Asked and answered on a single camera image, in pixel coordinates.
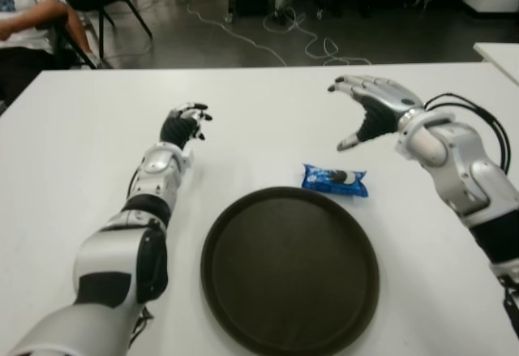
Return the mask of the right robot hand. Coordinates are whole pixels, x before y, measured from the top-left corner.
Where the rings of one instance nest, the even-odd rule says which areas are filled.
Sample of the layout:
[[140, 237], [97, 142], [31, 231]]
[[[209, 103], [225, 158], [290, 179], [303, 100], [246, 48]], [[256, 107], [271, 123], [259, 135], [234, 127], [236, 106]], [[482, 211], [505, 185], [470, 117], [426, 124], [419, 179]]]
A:
[[329, 92], [342, 92], [364, 109], [362, 125], [337, 145], [338, 152], [360, 143], [397, 132], [400, 119], [410, 110], [421, 110], [422, 100], [401, 84], [369, 75], [342, 75], [328, 87]]

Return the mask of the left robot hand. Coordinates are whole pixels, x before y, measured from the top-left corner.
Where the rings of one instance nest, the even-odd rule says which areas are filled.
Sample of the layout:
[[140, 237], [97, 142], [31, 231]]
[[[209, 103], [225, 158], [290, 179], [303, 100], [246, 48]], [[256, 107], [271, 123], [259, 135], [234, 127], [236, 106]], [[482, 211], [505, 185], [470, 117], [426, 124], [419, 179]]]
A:
[[160, 141], [183, 150], [193, 139], [205, 140], [201, 122], [212, 121], [207, 110], [207, 105], [195, 102], [187, 102], [172, 109], [161, 127]]

